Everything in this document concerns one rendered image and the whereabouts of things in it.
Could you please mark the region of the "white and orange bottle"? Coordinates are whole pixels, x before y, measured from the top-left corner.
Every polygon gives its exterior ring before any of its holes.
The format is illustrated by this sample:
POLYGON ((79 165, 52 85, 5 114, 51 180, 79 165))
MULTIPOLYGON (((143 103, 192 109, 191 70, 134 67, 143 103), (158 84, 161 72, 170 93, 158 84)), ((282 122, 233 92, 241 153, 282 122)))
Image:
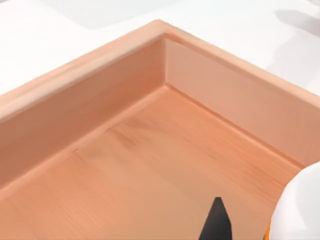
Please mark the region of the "white and orange bottle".
POLYGON ((285 186, 263 240, 320 240, 320 161, 285 186))

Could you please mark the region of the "shallow salmon-coloured box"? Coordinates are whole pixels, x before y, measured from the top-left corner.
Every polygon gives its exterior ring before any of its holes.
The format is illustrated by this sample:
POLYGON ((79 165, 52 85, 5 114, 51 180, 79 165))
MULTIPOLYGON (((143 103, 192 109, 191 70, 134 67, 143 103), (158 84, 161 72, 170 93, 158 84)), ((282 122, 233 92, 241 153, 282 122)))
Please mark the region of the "shallow salmon-coloured box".
POLYGON ((154 20, 0 95, 0 240, 263 240, 320 96, 154 20))

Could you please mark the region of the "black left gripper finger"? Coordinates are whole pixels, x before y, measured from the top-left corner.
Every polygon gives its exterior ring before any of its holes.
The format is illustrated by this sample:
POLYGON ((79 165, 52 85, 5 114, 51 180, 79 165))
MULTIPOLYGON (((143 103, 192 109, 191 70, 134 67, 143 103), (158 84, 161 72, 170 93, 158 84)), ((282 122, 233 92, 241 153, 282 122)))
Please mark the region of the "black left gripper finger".
POLYGON ((215 197, 198 240, 233 240, 232 224, 221 197, 215 197))

